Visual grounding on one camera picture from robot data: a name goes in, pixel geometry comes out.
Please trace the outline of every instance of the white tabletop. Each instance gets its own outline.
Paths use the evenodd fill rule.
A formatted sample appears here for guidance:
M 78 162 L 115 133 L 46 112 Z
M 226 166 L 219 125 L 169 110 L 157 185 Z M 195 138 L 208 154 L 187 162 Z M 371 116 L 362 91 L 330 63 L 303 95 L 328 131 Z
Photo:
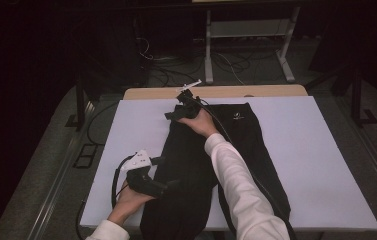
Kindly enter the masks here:
M 291 204 L 296 230 L 376 230 L 377 222 L 326 125 L 313 97 L 210 98 L 209 104 L 249 102 Z M 80 224 L 96 227 L 112 210 L 114 171 L 129 155 L 145 149 L 160 156 L 169 133 L 164 113 L 176 99 L 119 103 Z M 118 186 L 126 173 L 122 172 Z M 207 230 L 227 230 L 215 194 Z M 142 209 L 125 225 L 138 228 Z

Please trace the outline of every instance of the floor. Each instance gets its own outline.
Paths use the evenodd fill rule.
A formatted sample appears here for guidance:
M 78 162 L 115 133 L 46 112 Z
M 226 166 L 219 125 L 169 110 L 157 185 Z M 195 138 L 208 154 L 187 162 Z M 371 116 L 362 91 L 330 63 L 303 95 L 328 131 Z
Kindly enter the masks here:
M 229 39 L 214 41 L 212 48 L 214 85 L 285 84 L 275 51 L 281 39 Z M 287 60 L 296 83 L 307 84 L 321 73 L 308 70 L 319 39 L 292 42 Z M 196 51 L 193 58 L 172 55 L 154 56 L 147 87 L 181 86 L 204 79 L 204 55 Z M 358 128 L 349 117 L 350 91 L 334 97 L 330 87 L 334 79 L 316 86 L 308 93 L 315 100 L 328 124 L 347 165 L 377 219 L 377 124 Z M 87 123 L 77 132 L 65 127 L 76 113 L 75 91 L 63 98 L 51 118 L 22 180 L 0 221 L 0 239 L 78 239 L 92 230 L 76 227 L 83 201 L 89 193 L 99 163 L 102 145 L 121 95 L 104 95 L 86 108 Z M 377 90 L 363 83 L 362 107 L 377 117 Z M 74 168 L 88 165 L 90 168 Z M 212 239 L 204 234 L 203 239 Z M 300 240 L 377 239 L 376 232 L 298 232 Z M 142 239 L 133 233 L 132 239 Z

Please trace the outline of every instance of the white shirt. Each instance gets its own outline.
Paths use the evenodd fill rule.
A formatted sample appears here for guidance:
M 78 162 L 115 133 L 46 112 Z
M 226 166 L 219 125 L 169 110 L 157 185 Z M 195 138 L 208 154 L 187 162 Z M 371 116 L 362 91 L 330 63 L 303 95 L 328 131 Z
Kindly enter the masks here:
M 238 240 L 288 240 L 285 223 L 273 215 L 272 206 L 260 192 L 238 151 L 222 135 L 211 135 L 204 146 L 223 187 L 237 229 Z M 87 240 L 127 240 L 120 226 L 104 220 Z

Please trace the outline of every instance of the person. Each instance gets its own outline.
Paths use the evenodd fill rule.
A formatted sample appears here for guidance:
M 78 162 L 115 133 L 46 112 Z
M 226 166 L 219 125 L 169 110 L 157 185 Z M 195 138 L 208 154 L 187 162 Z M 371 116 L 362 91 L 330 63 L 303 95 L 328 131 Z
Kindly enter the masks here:
M 255 185 L 241 155 L 217 131 L 210 114 L 201 109 L 196 118 L 182 118 L 179 122 L 207 139 L 204 149 L 223 187 L 231 219 L 237 229 L 237 240 L 289 239 L 285 223 L 273 214 L 272 206 Z M 87 240 L 129 239 L 128 233 L 122 228 L 124 221 L 151 199 L 153 197 L 126 187 L 108 219 Z

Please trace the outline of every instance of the black pants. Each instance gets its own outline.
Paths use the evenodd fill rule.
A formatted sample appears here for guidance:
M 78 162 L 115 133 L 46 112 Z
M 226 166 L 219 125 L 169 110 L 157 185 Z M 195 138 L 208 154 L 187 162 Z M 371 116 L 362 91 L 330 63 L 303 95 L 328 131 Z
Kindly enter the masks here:
M 290 205 L 264 145 L 259 121 L 250 105 L 212 105 L 208 108 L 222 123 L 218 130 L 239 151 L 259 189 L 271 202 L 274 213 L 288 219 Z M 211 205 L 212 188 L 218 184 L 210 157 L 204 151 L 205 138 L 184 124 L 172 121 L 162 152 L 164 164 L 157 167 L 154 179 L 179 185 L 162 199 L 148 202 L 141 220 L 144 239 L 192 240 L 205 227 Z M 228 225 L 235 233 L 223 190 L 219 202 Z

